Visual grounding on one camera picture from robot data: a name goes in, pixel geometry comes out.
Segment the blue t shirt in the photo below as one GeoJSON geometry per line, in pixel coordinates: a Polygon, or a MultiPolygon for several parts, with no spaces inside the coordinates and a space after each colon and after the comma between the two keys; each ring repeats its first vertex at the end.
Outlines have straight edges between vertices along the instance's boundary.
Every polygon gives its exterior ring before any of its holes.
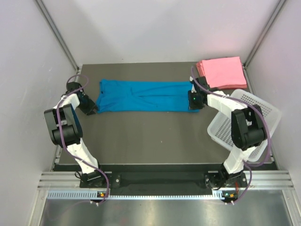
{"type": "Polygon", "coordinates": [[[98,113],[104,112],[187,112],[188,81],[119,81],[101,80],[96,101],[98,113]]]}

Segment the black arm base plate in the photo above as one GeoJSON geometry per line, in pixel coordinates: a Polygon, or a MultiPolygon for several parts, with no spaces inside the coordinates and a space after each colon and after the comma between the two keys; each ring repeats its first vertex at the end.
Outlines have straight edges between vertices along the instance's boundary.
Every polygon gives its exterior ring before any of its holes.
{"type": "MultiPolygon", "coordinates": [[[[103,165],[106,185],[86,188],[109,188],[111,195],[121,196],[211,194],[212,189],[218,188],[220,168],[220,163],[103,165]]],[[[221,188],[245,188],[246,171],[248,169],[244,168],[240,177],[221,188]]]]}

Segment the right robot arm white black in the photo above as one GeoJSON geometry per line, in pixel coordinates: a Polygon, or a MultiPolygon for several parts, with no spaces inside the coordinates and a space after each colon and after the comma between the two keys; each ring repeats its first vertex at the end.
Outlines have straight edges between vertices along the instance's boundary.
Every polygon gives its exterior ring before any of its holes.
{"type": "Polygon", "coordinates": [[[234,144],[227,159],[218,170],[218,188],[231,186],[243,172],[249,156],[265,140],[269,130],[260,106],[227,96],[217,88],[210,88],[205,77],[190,77],[189,109],[209,106],[230,118],[231,139],[234,144]]]}

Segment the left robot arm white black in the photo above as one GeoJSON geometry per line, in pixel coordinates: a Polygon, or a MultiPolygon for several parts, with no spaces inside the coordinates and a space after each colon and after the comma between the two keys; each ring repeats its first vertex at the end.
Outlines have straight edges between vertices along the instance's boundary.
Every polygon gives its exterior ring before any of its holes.
{"type": "Polygon", "coordinates": [[[44,112],[44,117],[51,141],[66,147],[79,164],[81,173],[75,172],[81,187],[102,187],[106,185],[107,176],[99,171],[98,160],[92,156],[83,141],[83,130],[75,110],[79,108],[85,115],[93,115],[98,107],[85,94],[78,82],[66,84],[66,93],[53,108],[44,112]]]}

